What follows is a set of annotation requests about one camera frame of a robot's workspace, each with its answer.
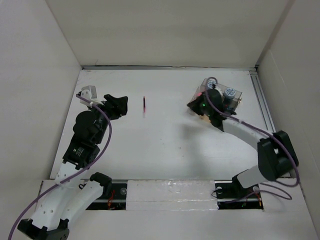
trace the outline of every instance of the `white enclosure wall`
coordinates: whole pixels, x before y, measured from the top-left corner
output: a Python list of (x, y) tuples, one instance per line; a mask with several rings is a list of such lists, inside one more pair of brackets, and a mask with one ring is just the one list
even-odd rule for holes
[(81, 65), (254, 67), (291, 0), (46, 0)]
[(296, 0), (258, 68), (276, 129), (289, 133), (320, 234), (320, 1)]
[(1, 239), (49, 177), (80, 69), (45, 0), (0, 1)]

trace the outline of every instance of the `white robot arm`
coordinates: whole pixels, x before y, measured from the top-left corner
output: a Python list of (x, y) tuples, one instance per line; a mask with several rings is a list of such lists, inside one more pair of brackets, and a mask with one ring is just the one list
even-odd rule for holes
[[(126, 115), (128, 97), (115, 98), (107, 94), (104, 96), (105, 101), (98, 102), (94, 86), (82, 88), (78, 95), (80, 102), (88, 106), (89, 110), (76, 117), (74, 135), (55, 178), (58, 186), (45, 196), (30, 219), (23, 219), (18, 225), (18, 230), (34, 240), (66, 240), (70, 226), (86, 208), (111, 191), (112, 179), (99, 172), (90, 177), (78, 194), (76, 189), (100, 151), (97, 145), (101, 143), (108, 127), (108, 121), (103, 115), (107, 115), (110, 120)], [(93, 108), (92, 104), (97, 105), (104, 114)]]
[(254, 130), (254, 126), (247, 123), (244, 125), (240, 120), (232, 117), (236, 113), (225, 106), (226, 101), (219, 89), (214, 87), (204, 93), (198, 95), (187, 106), (200, 116), (208, 116), (214, 127), (238, 137), (257, 151), (257, 165), (235, 175), (231, 183), (226, 183), (223, 186), (220, 184), (217, 198), (242, 198), (257, 184), (276, 181), (298, 166), (298, 158), (286, 132), (269, 133), (263, 130), (262, 132), (267, 135), (261, 134)]

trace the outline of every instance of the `small red object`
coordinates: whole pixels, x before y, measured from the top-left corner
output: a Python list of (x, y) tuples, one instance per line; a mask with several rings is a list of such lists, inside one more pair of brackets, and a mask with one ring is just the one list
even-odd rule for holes
[(146, 113), (146, 97), (143, 97), (143, 113)]
[(116, 193), (115, 190), (113, 190), (111, 192), (111, 197), (108, 199), (108, 202), (106, 203), (108, 205), (108, 210), (110, 210), (110, 207), (111, 207), (111, 204), (112, 204), (112, 200), (114, 199), (115, 193)]

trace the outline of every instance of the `white panel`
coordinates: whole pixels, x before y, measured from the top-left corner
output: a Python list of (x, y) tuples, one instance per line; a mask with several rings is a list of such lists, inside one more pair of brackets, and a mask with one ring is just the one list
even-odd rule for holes
[(126, 210), (211, 211), (218, 210), (213, 180), (130, 180)]
[(296, 0), (258, 69), (277, 129), (289, 133), (320, 235), (320, 2)]
[[(112, 121), (109, 148), (88, 172), (113, 179), (231, 179), (257, 164), (248, 144), (187, 113), (187, 103), (207, 77), (242, 93), (238, 117), (266, 128), (248, 71), (232, 69), (82, 70), (75, 93), (95, 85), (98, 98), (128, 96), (128, 113)], [(143, 97), (146, 115), (143, 117)], [(52, 168), (54, 178), (73, 136), (76, 116), (86, 110), (72, 99)], [(103, 147), (107, 137), (100, 145)]]
[(61, 216), (62, 220), (68, 219), (68, 228), (77, 223), (77, 219), (85, 212), (93, 201), (101, 197), (104, 187), (96, 181), (88, 181), (84, 188), (71, 199)]
[(317, 240), (309, 213), (86, 211), (68, 240)]
[[(74, 164), (69, 162), (64, 163), (61, 165), (54, 182), (59, 185), (63, 179), (66, 179), (80, 171), (81, 170), (75, 169)], [(70, 199), (76, 196), (78, 184), (85, 174), (85, 172), (82, 172), (73, 179), (68, 180), (63, 185), (60, 185), (47, 193), (47, 195), (44, 196), (40, 208), (31, 216), (31, 219), (33, 220), (32, 224), (39, 229), (47, 227), (48, 231), (55, 230), (59, 226), (60, 218), (65, 207), (69, 203)]]
[(44, 0), (0, 2), (0, 176), (44, 179), (80, 66)]
[(46, 0), (82, 65), (254, 67), (289, 0)]

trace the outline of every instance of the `purple cable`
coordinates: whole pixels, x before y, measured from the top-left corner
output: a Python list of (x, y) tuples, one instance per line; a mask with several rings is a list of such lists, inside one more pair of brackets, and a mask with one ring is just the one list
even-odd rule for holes
[(223, 203), (225, 204), (232, 204), (232, 203), (236, 203), (242, 199), (247, 199), (248, 197), (250, 197), (251, 195), (254, 195), (254, 194), (258, 194), (258, 193), (267, 193), (267, 194), (271, 194), (271, 195), (274, 195), (274, 196), (277, 196), (279, 198), (282, 198), (282, 199), (286, 199), (286, 200), (292, 200), (292, 196), (287, 193), (285, 190), (281, 189), (280, 187), (277, 187), (277, 186), (272, 186), (272, 185), (269, 185), (269, 184), (266, 184), (266, 183), (260, 183), (261, 185), (265, 185), (265, 186), (268, 186), (270, 188), (274, 188), (274, 189), (277, 189), (281, 192), (283, 192), (284, 194), (286, 194), (288, 197), (286, 196), (282, 196), (280, 194), (277, 194), (277, 193), (274, 193), (272, 191), (268, 191), (268, 190), (257, 190), (257, 191), (253, 191), (253, 192), (250, 192), (248, 195), (245, 195), (243, 197), (240, 197), (240, 198), (237, 198), (237, 199), (234, 199), (234, 200), (231, 200), (231, 201), (225, 201)]
[[(208, 79), (214, 79), (214, 80), (216, 80), (216, 82), (218, 82), (218, 80), (217, 80), (215, 77), (213, 77), (213, 76), (209, 77)], [(290, 160), (290, 162), (291, 162), (291, 164), (292, 164), (292, 168), (294, 169), (294, 172), (295, 172), (295, 175), (296, 175), (296, 182), (295, 182), (295, 184), (292, 184), (292, 185), (286, 184), (286, 183), (283, 183), (283, 182), (280, 182), (280, 181), (277, 181), (277, 180), (276, 180), (275, 182), (277, 182), (277, 183), (280, 184), (280, 185), (283, 185), (283, 186), (286, 186), (286, 187), (292, 187), (292, 188), (295, 187), (295, 186), (297, 186), (297, 185), (299, 185), (299, 183), (300, 183), (300, 175), (299, 175), (299, 172), (298, 172), (298, 168), (297, 168), (297, 166), (296, 166), (296, 163), (295, 163), (294, 159), (292, 158), (292, 156), (290, 155), (290, 153), (288, 152), (288, 150), (286, 149), (286, 147), (285, 147), (278, 139), (276, 139), (272, 134), (270, 134), (269, 132), (267, 132), (267, 131), (265, 131), (265, 130), (262, 130), (262, 129), (256, 127), (256, 126), (253, 126), (253, 125), (251, 125), (251, 124), (249, 124), (249, 123), (247, 123), (247, 122), (245, 122), (245, 121), (241, 121), (240, 119), (236, 118), (235, 116), (228, 115), (228, 114), (225, 114), (224, 112), (220, 111), (220, 110), (219, 110), (218, 108), (216, 108), (216, 106), (211, 102), (211, 100), (210, 100), (210, 98), (209, 98), (209, 94), (208, 94), (207, 88), (205, 88), (204, 94), (205, 94), (206, 100), (208, 101), (209, 105), (210, 105), (216, 112), (218, 112), (220, 115), (222, 115), (222, 116), (224, 116), (224, 117), (226, 117), (226, 118), (232, 119), (232, 120), (236, 121), (237, 123), (240, 123), (240, 124), (242, 124), (242, 125), (245, 125), (246, 127), (250, 128), (250, 129), (252, 129), (252, 130), (254, 130), (254, 131), (256, 131), (256, 132), (263, 133), (263, 134), (267, 135), (268, 137), (270, 137), (274, 142), (276, 142), (276, 143), (280, 146), (280, 148), (285, 152), (285, 154), (287, 155), (287, 157), (289, 158), (289, 160)]]
[[(91, 103), (89, 100), (79, 96), (78, 94), (75, 95), (78, 99), (81, 99), (87, 103)], [(108, 123), (108, 126), (109, 126), (109, 136), (108, 136), (108, 139), (106, 141), (106, 144), (104, 146), (104, 148), (102, 149), (101, 153), (95, 158), (95, 160), (93, 160), (90, 164), (88, 164), (86, 167), (84, 167), (83, 169), (81, 169), (80, 171), (78, 171), (77, 173), (63, 179), (60, 184), (64, 184), (65, 182), (75, 178), (76, 176), (82, 174), (84, 171), (88, 170), (93, 164), (95, 164), (101, 157), (102, 155), (105, 153), (109, 143), (110, 143), (110, 140), (111, 140), (111, 134), (112, 134), (112, 126), (111, 126), (111, 122), (110, 122), (110, 119), (109, 117), (104, 113), (104, 111), (102, 111), (96, 104), (92, 104), (92, 107), (94, 107), (95, 109), (97, 109), (106, 119), (107, 123)], [(26, 212), (36, 203), (38, 202), (39, 199), (41, 199), (44, 195), (46, 195), (47, 193), (49, 193), (50, 191), (52, 191), (53, 189), (55, 189), (56, 187), (58, 187), (59, 185), (58, 184), (55, 184), (53, 185), (52, 187), (50, 187), (49, 189), (47, 189), (46, 191), (44, 191), (43, 193), (41, 193), (37, 198), (35, 198), (23, 211), (22, 213), (18, 216), (18, 218), (15, 220), (11, 230), (10, 230), (10, 233), (9, 233), (9, 236), (8, 236), (8, 240), (11, 240), (12, 239), (12, 236), (14, 234), (14, 231), (18, 225), (18, 223), (20, 222), (20, 220), (22, 219), (22, 217), (26, 214)]]

